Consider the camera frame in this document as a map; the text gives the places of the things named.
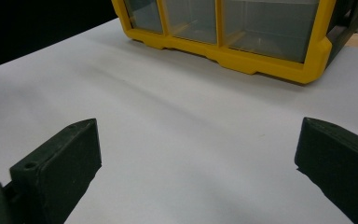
screw hole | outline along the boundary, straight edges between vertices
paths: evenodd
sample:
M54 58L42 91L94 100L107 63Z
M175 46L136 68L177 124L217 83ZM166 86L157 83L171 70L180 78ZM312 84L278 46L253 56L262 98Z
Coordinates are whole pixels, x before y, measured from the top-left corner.
M37 163L34 161L28 162L27 164L25 164L25 169L29 170L32 169L34 167L36 167Z

dark background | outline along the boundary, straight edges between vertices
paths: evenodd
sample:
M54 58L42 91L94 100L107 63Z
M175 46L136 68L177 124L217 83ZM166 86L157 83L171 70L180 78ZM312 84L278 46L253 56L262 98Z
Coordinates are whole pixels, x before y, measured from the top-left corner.
M116 17L110 0L0 0L0 64Z

white surface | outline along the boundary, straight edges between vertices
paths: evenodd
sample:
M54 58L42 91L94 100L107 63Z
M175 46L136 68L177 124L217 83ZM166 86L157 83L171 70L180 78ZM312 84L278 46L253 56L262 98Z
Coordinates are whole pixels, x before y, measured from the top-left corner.
M110 21L0 66L0 181L96 118L103 168L66 223L350 223L296 170L305 116L358 133L358 49L301 87L151 49Z

yellow edge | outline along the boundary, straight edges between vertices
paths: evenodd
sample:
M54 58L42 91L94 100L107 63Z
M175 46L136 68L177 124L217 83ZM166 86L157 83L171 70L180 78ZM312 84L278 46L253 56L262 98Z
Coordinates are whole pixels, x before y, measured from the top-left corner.
M165 10L162 0L157 0L163 34L155 34L139 29L132 29L130 18L123 0L112 0L115 12L120 18L124 33L132 39L144 42L155 49L179 49L217 61L221 66L246 74L256 72L309 83L322 75L327 65L332 44L326 37L328 25L336 0L320 0L315 22L310 37L310 44L304 63L295 63L250 52L229 49L223 46L223 23L221 15L222 1L216 0L217 44L205 44L191 40L172 37L168 33Z

yellow storage bin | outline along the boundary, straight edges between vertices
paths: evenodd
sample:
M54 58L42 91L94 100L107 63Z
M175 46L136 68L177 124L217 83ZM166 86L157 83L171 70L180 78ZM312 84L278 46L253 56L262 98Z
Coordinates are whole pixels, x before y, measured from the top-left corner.
M112 0L124 33L246 74L309 83L358 27L358 0Z

